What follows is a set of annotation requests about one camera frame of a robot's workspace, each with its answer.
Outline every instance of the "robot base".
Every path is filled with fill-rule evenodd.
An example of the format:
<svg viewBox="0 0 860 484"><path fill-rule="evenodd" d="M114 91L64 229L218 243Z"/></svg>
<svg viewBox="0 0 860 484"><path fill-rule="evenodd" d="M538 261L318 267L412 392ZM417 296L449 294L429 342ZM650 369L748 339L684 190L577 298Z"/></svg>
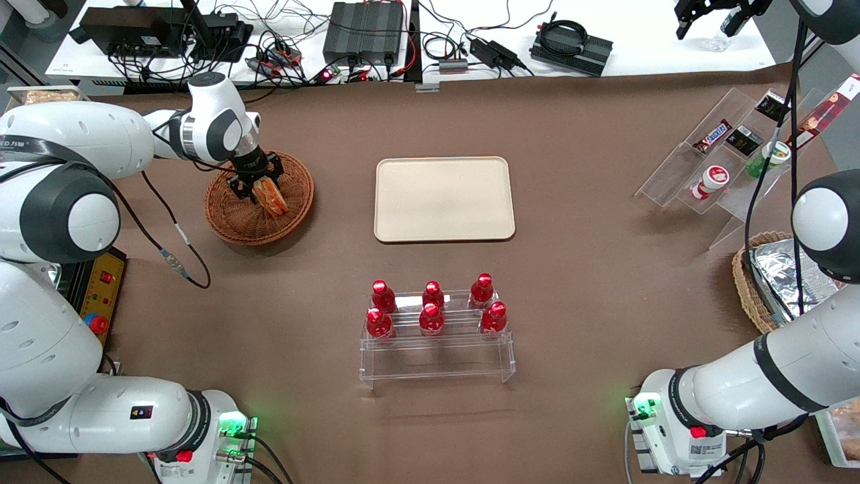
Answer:
<svg viewBox="0 0 860 484"><path fill-rule="evenodd" d="M725 458L726 434L724 432L716 437L705 438L693 438L690 435L690 430L681 424L669 403L669 380L674 374L673 369L655 371L645 379L642 391L632 400L628 399L634 442L640 453L639 462L643 472L654 472L654 468L649 467L651 462L642 458L642 452L647 450L653 465L661 474L698 478L709 465L716 465ZM641 412L651 416L632 420ZM637 431L642 433L641 442L636 441Z"/></svg>
<svg viewBox="0 0 860 484"><path fill-rule="evenodd" d="M203 396L212 407L209 430L203 444L194 451L190 462L162 462L155 468L162 484L231 484L237 465L215 459L219 450L243 450L243 441L223 435L226 431L251 431L251 419L239 412L236 402L226 393L205 390Z"/></svg>

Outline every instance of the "clear acrylic shelf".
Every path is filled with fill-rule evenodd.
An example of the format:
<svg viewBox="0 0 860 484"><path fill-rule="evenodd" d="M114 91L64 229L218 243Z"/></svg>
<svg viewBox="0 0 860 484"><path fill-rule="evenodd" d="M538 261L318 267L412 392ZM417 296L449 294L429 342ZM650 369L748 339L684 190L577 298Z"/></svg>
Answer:
<svg viewBox="0 0 860 484"><path fill-rule="evenodd" d="M819 90L811 90L803 100L798 103L798 119L806 115L824 99L824 93ZM738 126L745 126L767 143L777 124L774 120L758 112L755 107L758 100L732 88L723 99L708 113L707 116L693 129L686 140L682 141L654 171L651 177L636 192L636 195L645 195L661 207L667 206L674 200L684 203L698 214L704 214L714 206L719 206L732 215L732 220L723 228L722 232L711 244L710 248L722 242L738 228L743 226L746 219L746 211L749 209L753 198L753 191L758 182L756 178L746 174L746 162L758 156L760 148L752 152L750 156L734 149L726 144L726 138ZM790 122L786 116L777 137L786 140L790 135ZM714 128L720 125L722 120L728 121L732 126L729 133L723 135L707 153L701 153L693 148L693 145L701 141ZM690 187L699 179L702 173L711 165L720 165L728 171L728 185L723 190L718 190L704 200L698 200L690 193ZM771 191L780 176L790 169L790 163L784 163L768 169L765 181L759 191L756 205Z"/></svg>
<svg viewBox="0 0 860 484"><path fill-rule="evenodd" d="M362 324L359 376L371 388L380 380L449 376L494 375L506 382L517 371L510 322L502 332L480 333L482 310L468 307L468 290L445 292L442 336L421 335L421 293L398 293L395 301L394 338L372 338Z"/></svg>

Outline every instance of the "wicker basket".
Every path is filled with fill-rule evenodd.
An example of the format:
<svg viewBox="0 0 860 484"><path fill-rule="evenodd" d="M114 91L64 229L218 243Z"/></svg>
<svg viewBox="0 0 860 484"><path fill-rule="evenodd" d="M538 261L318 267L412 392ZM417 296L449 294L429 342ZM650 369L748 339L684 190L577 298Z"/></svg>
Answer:
<svg viewBox="0 0 860 484"><path fill-rule="evenodd" d="M236 245L268 244L295 230L308 214L314 200L314 181L308 169L290 155L274 154L284 165L278 188L286 201L286 214L275 217L250 198L237 198L227 184L232 173L219 171L206 190L203 210L209 226L221 239Z"/></svg>
<svg viewBox="0 0 860 484"><path fill-rule="evenodd" d="M785 232L763 232L750 238L750 247L758 247L762 244L770 244L779 240L791 239L790 233ZM744 265L744 248L734 254L732 259L732 275L734 285L738 288L740 305L749 316L752 323L762 333L777 329L777 323L773 321L771 311L765 306L756 290L755 281Z"/></svg>

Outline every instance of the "red button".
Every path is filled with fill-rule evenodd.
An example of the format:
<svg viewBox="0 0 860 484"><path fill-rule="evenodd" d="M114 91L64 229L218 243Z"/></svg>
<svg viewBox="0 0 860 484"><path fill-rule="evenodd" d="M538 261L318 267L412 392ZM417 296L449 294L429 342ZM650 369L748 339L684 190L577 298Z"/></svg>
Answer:
<svg viewBox="0 0 860 484"><path fill-rule="evenodd" d="M194 453L191 450L180 450L176 453L177 462L191 462L191 457L194 457Z"/></svg>
<svg viewBox="0 0 860 484"><path fill-rule="evenodd" d="M92 330L94 334L104 334L108 332L108 323L108 318L105 318L104 316L95 316L89 321L89 329Z"/></svg>

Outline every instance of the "red bottle cap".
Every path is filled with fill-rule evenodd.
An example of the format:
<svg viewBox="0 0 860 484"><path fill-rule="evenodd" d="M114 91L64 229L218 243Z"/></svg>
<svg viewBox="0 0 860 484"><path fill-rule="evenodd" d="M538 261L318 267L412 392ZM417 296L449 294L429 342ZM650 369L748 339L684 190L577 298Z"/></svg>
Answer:
<svg viewBox="0 0 860 484"><path fill-rule="evenodd" d="M502 318L507 314L507 306L502 301L496 301L489 307L487 312L494 318Z"/></svg>
<svg viewBox="0 0 860 484"><path fill-rule="evenodd" d="M428 302L424 305L424 314L430 316L431 318L435 318L439 316L439 306L436 306L432 302Z"/></svg>
<svg viewBox="0 0 860 484"><path fill-rule="evenodd" d="M371 307L367 310L367 322L372 323L374 325L382 322L385 314L379 310L378 307Z"/></svg>
<svg viewBox="0 0 860 484"><path fill-rule="evenodd" d="M176 452L177 462L191 462L192 457L194 457L194 453L191 450L180 450L179 452Z"/></svg>
<svg viewBox="0 0 860 484"><path fill-rule="evenodd" d="M480 276L478 276L478 285L482 288L488 288L493 285L493 277L490 274L484 272Z"/></svg>
<svg viewBox="0 0 860 484"><path fill-rule="evenodd" d="M388 290L388 284L385 283L382 279L373 283L373 292L376 294L385 294L385 291Z"/></svg>
<svg viewBox="0 0 860 484"><path fill-rule="evenodd" d="M690 435L693 438L705 438L708 436L708 431L706 431L703 427L693 427L690 429Z"/></svg>
<svg viewBox="0 0 860 484"><path fill-rule="evenodd" d="M442 289L439 287L439 283L436 281L430 281L427 283L427 293L429 295L437 295Z"/></svg>

